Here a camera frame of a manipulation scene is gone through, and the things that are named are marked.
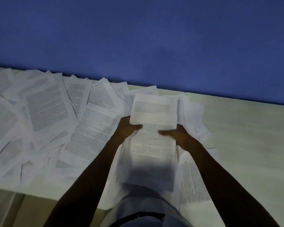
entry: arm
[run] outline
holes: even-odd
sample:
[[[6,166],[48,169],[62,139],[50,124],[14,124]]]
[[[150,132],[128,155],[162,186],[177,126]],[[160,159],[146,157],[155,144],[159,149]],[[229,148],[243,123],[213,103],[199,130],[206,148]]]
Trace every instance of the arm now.
[[[120,120],[102,151],[60,198],[44,227],[90,226],[119,145],[135,130],[142,128],[142,125],[129,124],[129,119],[128,116]]]
[[[178,125],[176,130],[159,133],[174,138],[177,145],[193,157],[208,193],[227,227],[279,226],[265,208],[182,125]]]

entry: person's right arm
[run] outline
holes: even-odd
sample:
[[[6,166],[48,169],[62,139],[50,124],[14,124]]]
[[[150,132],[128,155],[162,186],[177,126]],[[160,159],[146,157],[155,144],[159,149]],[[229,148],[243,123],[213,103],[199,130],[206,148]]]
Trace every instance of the person's right arm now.
[[[193,157],[226,227],[279,226],[265,208],[182,125],[178,124],[176,130],[159,131],[159,134],[174,138],[177,145]]]

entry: hand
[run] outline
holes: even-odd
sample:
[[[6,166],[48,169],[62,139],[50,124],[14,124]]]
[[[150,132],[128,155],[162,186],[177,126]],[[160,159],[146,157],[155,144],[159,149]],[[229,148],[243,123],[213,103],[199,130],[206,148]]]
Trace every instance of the hand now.
[[[140,130],[143,125],[132,125],[129,124],[130,116],[121,118],[118,127],[113,135],[113,137],[116,137],[118,141],[123,143],[127,137],[129,137],[134,131]]]
[[[177,124],[177,129],[175,130],[158,132],[160,135],[172,137],[174,140],[176,140],[177,145],[179,145],[183,150],[187,150],[189,147],[188,145],[190,144],[200,144],[196,139],[191,137],[185,128],[180,124]]]

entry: clothing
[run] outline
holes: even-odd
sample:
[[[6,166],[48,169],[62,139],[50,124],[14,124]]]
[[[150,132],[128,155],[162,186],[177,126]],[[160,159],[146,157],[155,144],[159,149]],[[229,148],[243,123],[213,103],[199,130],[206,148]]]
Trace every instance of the clothing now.
[[[100,227],[192,227],[192,225],[156,191],[134,186],[104,218]]]

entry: forearm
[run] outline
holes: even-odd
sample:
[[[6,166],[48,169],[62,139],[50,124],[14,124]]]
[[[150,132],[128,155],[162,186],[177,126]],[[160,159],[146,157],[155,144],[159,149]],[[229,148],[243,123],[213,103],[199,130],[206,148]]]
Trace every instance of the forearm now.
[[[98,206],[120,139],[113,136],[58,201],[44,226],[89,226]]]
[[[228,226],[279,226],[265,208],[253,198],[231,174],[229,174],[193,138],[185,144],[193,157],[225,225]]]

